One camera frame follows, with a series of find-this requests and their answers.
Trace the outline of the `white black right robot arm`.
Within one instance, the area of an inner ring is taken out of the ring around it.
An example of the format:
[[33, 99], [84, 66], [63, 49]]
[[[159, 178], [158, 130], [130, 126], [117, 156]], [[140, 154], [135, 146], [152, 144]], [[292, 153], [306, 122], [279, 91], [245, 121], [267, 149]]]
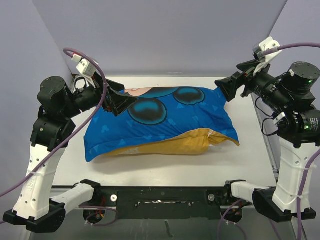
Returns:
[[259, 187], [236, 181], [222, 192], [230, 205], [239, 199], [253, 203], [261, 215], [277, 222], [293, 217], [312, 220], [316, 212], [309, 201], [311, 155], [320, 148], [320, 112], [314, 106], [311, 87], [320, 76], [311, 63], [298, 61], [280, 76], [269, 75], [267, 68], [256, 72], [258, 62], [251, 60], [237, 66], [232, 76], [216, 80], [227, 101], [243, 88], [242, 97], [255, 94], [272, 111], [277, 126], [281, 156], [276, 187]]

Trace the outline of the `blue yellow Mickey pillowcase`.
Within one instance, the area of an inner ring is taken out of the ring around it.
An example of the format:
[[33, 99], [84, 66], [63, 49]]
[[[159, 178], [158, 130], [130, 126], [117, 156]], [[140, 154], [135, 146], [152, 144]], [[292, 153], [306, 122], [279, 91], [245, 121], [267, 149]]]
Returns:
[[126, 89], [137, 97], [124, 113], [100, 109], [84, 136], [85, 160], [98, 156], [200, 155], [224, 142], [239, 145], [219, 89], [148, 87]]

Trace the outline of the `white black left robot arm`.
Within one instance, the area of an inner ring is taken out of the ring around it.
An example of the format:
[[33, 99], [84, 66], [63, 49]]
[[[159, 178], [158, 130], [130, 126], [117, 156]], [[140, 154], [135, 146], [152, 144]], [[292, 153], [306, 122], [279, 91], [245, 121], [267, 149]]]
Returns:
[[102, 199], [101, 185], [87, 179], [61, 195], [50, 196], [58, 164], [76, 133], [73, 117], [91, 108], [118, 116], [137, 98], [124, 93], [122, 84], [95, 74], [91, 86], [76, 91], [62, 77], [49, 77], [41, 83], [37, 99], [40, 109], [30, 138], [26, 181], [3, 221], [42, 234], [56, 232], [73, 209], [84, 203], [95, 206]]

